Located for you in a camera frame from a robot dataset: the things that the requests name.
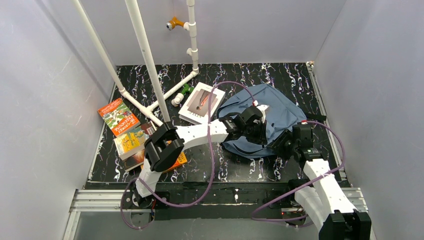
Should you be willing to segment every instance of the orange faucet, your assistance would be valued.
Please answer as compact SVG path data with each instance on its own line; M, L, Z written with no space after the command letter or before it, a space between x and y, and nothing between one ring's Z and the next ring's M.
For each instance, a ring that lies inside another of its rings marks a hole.
M184 27L184 22L178 20L176 16L174 16L171 21L166 23L166 28L168 28L168 30L174 29L175 26Z

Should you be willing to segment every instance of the book cover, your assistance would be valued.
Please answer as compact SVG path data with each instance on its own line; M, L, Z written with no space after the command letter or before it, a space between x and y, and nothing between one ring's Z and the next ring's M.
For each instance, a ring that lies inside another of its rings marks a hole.
M199 82L178 112L179 118L192 124L208 123L208 100L211 100L210 114L213 115L224 99L225 92Z
M123 169L129 172L132 169L142 165L145 161L145 150L138 151L123 162Z
M127 105L125 105L122 98L114 100L108 105L100 108L97 112L117 137L140 125L140 121Z
M155 132L152 123L148 122L121 134L113 141L122 160L145 148L144 143Z
M164 171L164 173L167 173L173 169L178 168L179 166L186 164L187 163L187 158L186 155L184 154L184 152L181 152L178 156L178 159L176 160L176 162L172 165L172 167L168 168L168 170Z

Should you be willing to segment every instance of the black marble floor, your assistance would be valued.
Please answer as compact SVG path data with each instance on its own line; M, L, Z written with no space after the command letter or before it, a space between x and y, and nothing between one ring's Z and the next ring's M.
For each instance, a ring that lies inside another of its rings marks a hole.
M184 64L157 65L156 69L163 91L166 92L187 76L192 67ZM121 66L117 73L124 87L141 104L148 106L156 100L146 66ZM270 84L296 103L305 113L320 114L318 101L305 63L202 64L199 75L189 84L195 86L202 82L212 86L222 81L235 81L247 87L262 83ZM242 90L240 86L234 85L223 85L219 89L226 92L225 99ZM116 88L112 99L117 99L120 96ZM190 125L190 123L178 117L180 108L171 105L171 99L174 96L166 100L173 124L176 126ZM140 122L145 123L147 121L145 116L130 102L126 99L124 102ZM154 114L162 119L159 108L155 110ZM315 146L321 149L323 156L328 159L330 166L334 168L336 161L326 131L316 127L313 134ZM89 182L124 183L139 175L141 170L139 167L130 172L124 171L113 138L113 133L105 127L98 146L94 167L90 174L91 178L88 179ZM206 144L186 150L185 155L188 163L164 173L160 181L205 182L211 174L210 154ZM213 154L215 154L216 159L215 182L287 182L290 179L304 177L299 165L293 159L281 159L276 156L248 159L222 150L218 144L215 145Z

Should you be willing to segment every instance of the gray wall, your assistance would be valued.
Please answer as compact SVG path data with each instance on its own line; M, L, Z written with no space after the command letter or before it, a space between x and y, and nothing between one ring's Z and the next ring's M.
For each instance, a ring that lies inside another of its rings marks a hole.
M73 31L45 2L0 3L0 239L63 237L113 86L72 3L55 15Z
M346 0L197 0L200 63L306 62L317 56ZM116 65L144 64L124 1L83 0ZM191 63L185 0L138 0L156 64Z
M316 59L377 239L424 239L424 4L348 0Z

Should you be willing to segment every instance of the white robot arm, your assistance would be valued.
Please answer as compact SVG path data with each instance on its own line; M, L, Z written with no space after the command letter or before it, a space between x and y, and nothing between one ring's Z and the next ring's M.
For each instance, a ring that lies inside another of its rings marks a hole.
M240 136L249 142L265 145L267 106L250 106L234 119L225 116L210 123L212 142L222 143L236 140ZM151 190L162 172L171 167L181 151L208 142L208 125L172 126L166 122L145 143L144 167L139 178ZM294 199L302 205L319 232L319 239L370 239L371 219L366 212L358 212L348 200L333 174L326 174L330 166L323 159L321 151L313 146L313 133L310 124L302 122L293 126L292 131L284 131L268 145L274 153L286 159L294 156L309 179L322 179L298 190ZM136 190L145 198L151 192L137 180Z

